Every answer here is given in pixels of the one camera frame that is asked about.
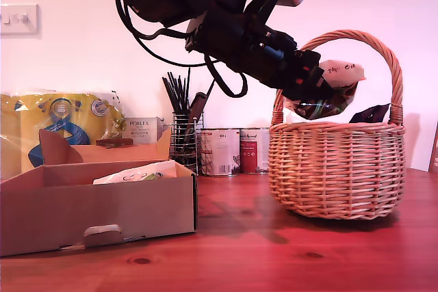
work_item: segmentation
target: tin can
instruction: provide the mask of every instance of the tin can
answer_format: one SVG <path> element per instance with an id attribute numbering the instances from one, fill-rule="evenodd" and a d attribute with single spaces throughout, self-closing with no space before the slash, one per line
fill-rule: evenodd
<path id="1" fill-rule="evenodd" d="M 201 171 L 205 176 L 240 173 L 239 129 L 201 129 Z"/>
<path id="2" fill-rule="evenodd" d="M 269 128 L 240 130 L 240 162 L 244 174 L 267 174 Z"/>

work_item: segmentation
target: wall plate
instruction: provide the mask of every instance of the wall plate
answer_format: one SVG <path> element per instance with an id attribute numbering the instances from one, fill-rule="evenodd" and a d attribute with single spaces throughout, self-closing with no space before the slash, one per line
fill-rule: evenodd
<path id="1" fill-rule="evenodd" d="M 38 34 L 38 5 L 2 4 L 0 22 L 2 36 Z"/>

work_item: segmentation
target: cardboard box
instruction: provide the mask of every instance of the cardboard box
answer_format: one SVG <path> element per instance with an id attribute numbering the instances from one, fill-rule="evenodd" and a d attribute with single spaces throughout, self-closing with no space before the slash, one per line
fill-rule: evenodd
<path id="1" fill-rule="evenodd" d="M 154 144 L 163 134 L 161 118 L 125 118 L 123 138 L 132 138 L 134 144 Z"/>
<path id="2" fill-rule="evenodd" d="M 40 134 L 45 165 L 1 184 L 1 256 L 196 230 L 196 177 L 182 165 L 177 178 L 92 184 L 95 178 L 166 160 L 170 132 L 154 145 L 113 149 L 69 146 L 53 135 Z"/>

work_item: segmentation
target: white box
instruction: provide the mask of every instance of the white box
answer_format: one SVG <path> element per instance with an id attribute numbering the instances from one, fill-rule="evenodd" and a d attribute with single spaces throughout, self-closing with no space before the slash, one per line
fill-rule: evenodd
<path id="1" fill-rule="evenodd" d="M 134 144 L 155 144 L 163 135 L 161 118 L 126 118 L 123 138 L 132 138 Z"/>

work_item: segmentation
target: wooden table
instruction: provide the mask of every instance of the wooden table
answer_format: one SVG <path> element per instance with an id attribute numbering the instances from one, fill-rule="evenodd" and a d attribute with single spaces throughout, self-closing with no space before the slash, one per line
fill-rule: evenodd
<path id="1" fill-rule="evenodd" d="M 289 213 L 266 176 L 198 181 L 196 234 L 3 258 L 1 292 L 438 291 L 438 175 L 409 170 L 371 222 Z"/>

